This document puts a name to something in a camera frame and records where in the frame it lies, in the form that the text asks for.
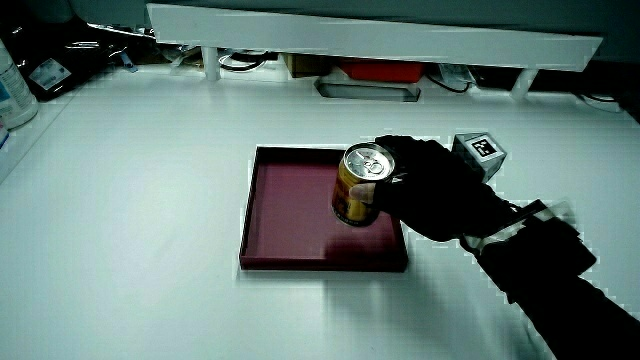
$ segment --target maroon tray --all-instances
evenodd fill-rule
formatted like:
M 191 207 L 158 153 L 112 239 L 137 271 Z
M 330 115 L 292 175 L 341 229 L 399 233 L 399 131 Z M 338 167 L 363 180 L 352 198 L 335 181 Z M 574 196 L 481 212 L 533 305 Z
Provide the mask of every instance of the maroon tray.
M 367 227 L 344 224 L 331 196 L 343 150 L 258 147 L 244 224 L 245 270 L 403 272 L 400 222 L 381 212 Z

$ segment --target white table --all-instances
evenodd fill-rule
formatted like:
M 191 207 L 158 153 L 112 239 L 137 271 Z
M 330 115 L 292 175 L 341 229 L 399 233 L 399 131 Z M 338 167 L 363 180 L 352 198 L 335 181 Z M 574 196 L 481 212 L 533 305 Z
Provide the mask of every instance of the white table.
M 522 68 L 523 99 L 538 70 L 583 71 L 603 38 L 148 3 L 156 40 L 202 48 L 220 79 L 218 48 Z
M 585 278 L 640 311 L 637 123 L 566 94 L 423 89 L 418 103 L 326 99 L 312 80 L 143 69 L 59 99 L 0 185 L 0 358 L 548 358 L 456 242 L 408 232 L 403 274 L 239 269 L 256 144 L 385 133 L 489 131 L 509 152 L 496 191 L 570 199 L 600 257 Z

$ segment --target red tray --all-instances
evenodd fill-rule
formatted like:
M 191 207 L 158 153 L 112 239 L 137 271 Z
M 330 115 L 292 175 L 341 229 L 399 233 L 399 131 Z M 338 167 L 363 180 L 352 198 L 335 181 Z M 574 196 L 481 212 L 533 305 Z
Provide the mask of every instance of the red tray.
M 424 72 L 424 64 L 410 61 L 372 59 L 340 59 L 338 66 L 355 80 L 417 83 Z
M 367 227 L 342 223 L 331 196 L 343 150 L 258 147 L 240 267 L 245 270 L 403 272 L 400 222 L 381 212 Z

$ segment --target black sleeve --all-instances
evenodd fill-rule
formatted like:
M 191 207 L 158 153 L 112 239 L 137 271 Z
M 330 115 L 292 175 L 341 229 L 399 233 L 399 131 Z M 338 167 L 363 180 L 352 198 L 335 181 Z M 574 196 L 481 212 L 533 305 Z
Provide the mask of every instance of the black sleeve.
M 560 360 L 640 358 L 640 321 L 577 276 L 529 283 L 516 303 Z
M 580 278 L 596 258 L 578 235 L 557 217 L 531 217 L 475 255 L 558 359 L 640 359 L 640 321 Z

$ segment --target gloved hand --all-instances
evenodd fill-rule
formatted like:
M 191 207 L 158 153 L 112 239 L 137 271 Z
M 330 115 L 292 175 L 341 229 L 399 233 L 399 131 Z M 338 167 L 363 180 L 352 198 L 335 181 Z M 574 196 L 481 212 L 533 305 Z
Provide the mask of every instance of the gloved hand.
M 393 135 L 375 142 L 391 153 L 394 174 L 401 181 L 357 185 L 350 196 L 402 220 L 429 239 L 488 236 L 513 217 L 509 203 L 438 142 Z

